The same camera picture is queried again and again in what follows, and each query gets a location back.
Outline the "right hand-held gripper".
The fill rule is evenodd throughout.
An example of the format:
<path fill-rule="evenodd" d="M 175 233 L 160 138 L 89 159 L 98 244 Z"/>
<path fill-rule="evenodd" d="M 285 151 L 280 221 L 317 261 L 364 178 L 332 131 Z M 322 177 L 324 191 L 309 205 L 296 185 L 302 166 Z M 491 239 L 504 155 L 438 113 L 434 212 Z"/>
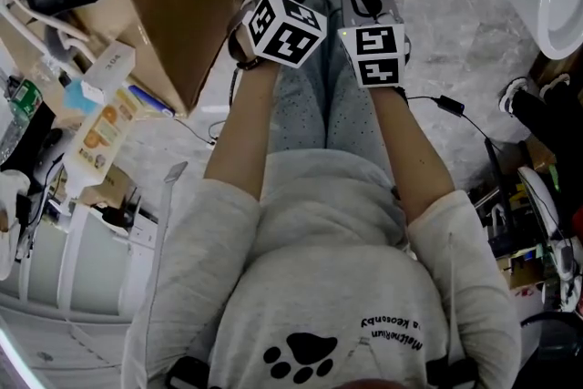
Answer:
<path fill-rule="evenodd" d="M 411 55 L 394 0 L 341 0 L 343 51 L 361 88 L 401 87 Z"/>

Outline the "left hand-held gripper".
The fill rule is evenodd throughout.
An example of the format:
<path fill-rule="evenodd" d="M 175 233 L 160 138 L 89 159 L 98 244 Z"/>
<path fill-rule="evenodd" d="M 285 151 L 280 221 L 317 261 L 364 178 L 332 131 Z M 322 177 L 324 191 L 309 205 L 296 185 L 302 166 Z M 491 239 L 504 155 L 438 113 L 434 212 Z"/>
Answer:
<path fill-rule="evenodd" d="M 298 68 L 327 37 L 315 0 L 253 0 L 241 25 L 258 59 Z"/>

